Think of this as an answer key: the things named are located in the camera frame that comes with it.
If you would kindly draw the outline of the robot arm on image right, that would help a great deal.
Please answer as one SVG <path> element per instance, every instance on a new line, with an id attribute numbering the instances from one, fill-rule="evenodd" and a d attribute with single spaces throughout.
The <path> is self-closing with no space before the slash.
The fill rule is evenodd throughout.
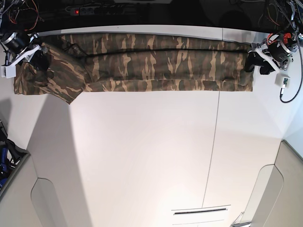
<path id="1" fill-rule="evenodd" d="M 301 0 L 276 0 L 274 5 L 280 12 L 281 21 L 274 21 L 269 11 L 267 18 L 279 30 L 270 33 L 262 42 L 252 43 L 244 70 L 252 72 L 256 66 L 262 74 L 287 71 L 295 54 L 303 65 L 303 2 Z"/>

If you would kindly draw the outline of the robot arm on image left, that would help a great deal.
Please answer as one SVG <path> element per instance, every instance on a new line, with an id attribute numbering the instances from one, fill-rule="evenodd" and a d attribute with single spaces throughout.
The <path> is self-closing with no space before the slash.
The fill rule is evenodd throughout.
<path id="1" fill-rule="evenodd" d="M 19 14 L 36 14 L 30 28 L 24 28 L 18 22 Z M 0 67 L 2 76 L 23 62 L 29 63 L 36 70 L 47 71 L 50 62 L 46 56 L 47 48 L 43 47 L 39 36 L 34 32 L 39 15 L 38 3 L 34 0 L 2 0 L 0 2 L 0 46 L 4 52 L 4 64 Z"/>

